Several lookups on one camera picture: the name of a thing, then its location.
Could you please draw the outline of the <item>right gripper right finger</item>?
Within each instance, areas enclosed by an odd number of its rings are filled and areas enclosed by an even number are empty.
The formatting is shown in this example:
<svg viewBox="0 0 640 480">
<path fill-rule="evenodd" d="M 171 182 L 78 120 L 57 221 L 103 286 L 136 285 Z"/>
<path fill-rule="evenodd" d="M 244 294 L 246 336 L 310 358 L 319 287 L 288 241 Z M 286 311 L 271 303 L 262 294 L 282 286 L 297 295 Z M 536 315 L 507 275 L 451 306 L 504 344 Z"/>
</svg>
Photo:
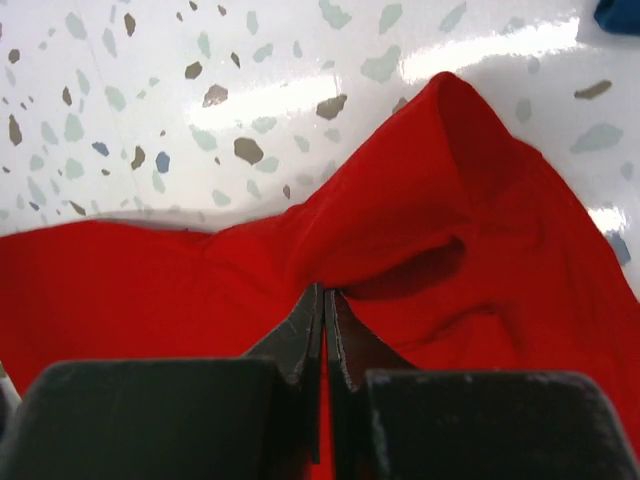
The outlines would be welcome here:
<svg viewBox="0 0 640 480">
<path fill-rule="evenodd" d="M 429 371 L 324 299 L 338 479 L 635 479 L 618 415 L 566 371 Z"/>
</svg>

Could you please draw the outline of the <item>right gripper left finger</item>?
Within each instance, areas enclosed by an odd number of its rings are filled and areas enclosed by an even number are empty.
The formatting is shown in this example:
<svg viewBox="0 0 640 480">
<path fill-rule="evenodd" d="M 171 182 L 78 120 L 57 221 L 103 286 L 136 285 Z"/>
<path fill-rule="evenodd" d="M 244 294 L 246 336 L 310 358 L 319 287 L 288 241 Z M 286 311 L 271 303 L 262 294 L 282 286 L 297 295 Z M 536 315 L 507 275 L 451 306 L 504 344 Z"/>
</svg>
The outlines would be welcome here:
<svg viewBox="0 0 640 480">
<path fill-rule="evenodd" d="M 5 479 L 307 479 L 323 290 L 235 358 L 59 363 L 1 439 Z"/>
</svg>

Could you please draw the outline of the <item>bright red t-shirt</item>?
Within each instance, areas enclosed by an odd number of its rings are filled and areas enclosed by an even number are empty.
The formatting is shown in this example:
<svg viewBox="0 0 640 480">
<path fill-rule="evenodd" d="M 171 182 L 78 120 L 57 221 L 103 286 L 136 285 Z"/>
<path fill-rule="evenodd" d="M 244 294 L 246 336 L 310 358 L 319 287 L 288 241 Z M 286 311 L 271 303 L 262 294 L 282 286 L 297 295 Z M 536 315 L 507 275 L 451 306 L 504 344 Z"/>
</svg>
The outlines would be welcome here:
<svg viewBox="0 0 640 480">
<path fill-rule="evenodd" d="M 313 285 L 320 459 L 307 479 L 338 479 L 330 291 L 421 370 L 590 378 L 639 463 L 639 304 L 616 255 L 543 156 L 448 72 L 280 215 L 214 234 L 83 221 L 4 237 L 1 359 L 22 404 L 59 363 L 235 358 Z"/>
</svg>

